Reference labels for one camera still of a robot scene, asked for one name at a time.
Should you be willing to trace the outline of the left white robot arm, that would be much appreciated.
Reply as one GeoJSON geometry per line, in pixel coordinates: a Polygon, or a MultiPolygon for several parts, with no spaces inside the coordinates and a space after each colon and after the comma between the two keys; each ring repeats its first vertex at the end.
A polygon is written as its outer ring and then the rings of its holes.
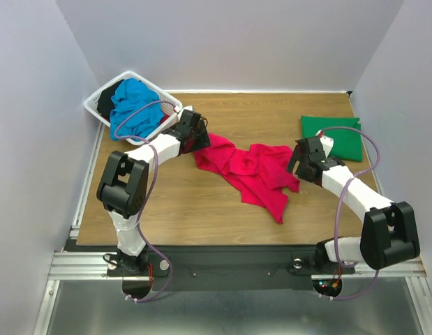
{"type": "Polygon", "coordinates": [[[126,255],[123,265],[131,274],[147,269],[148,259],[141,253],[146,242],[138,228],[139,215],[152,189],[149,174],[153,173],[156,181],[162,163],[209,146],[206,119],[185,108],[179,112],[178,122],[154,139],[143,140],[132,151],[114,151],[108,157],[96,196],[112,219],[117,248],[126,255]]]}

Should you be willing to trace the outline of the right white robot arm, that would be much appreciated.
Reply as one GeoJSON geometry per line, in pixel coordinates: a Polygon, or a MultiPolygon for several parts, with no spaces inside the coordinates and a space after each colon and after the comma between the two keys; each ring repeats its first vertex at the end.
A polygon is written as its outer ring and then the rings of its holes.
{"type": "Polygon", "coordinates": [[[407,202],[393,202],[367,186],[345,163],[329,156],[334,141],[327,136],[296,141],[288,172],[320,186],[338,197],[362,221],[360,237],[321,241],[313,256],[315,268],[329,272],[364,262],[380,270],[415,259],[420,254],[414,209],[407,202]]]}

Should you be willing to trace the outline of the pink red t shirt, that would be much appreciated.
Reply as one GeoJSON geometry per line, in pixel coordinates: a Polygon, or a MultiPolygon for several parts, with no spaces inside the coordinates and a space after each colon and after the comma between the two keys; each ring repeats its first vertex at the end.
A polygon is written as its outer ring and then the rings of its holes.
{"type": "Polygon", "coordinates": [[[299,180],[287,172],[293,150],[288,146],[252,144],[248,150],[235,146],[228,139],[211,134],[211,146],[193,153],[199,169],[218,174],[241,194],[246,204],[266,209],[271,217],[283,224],[288,188],[300,189],[299,180]]]}

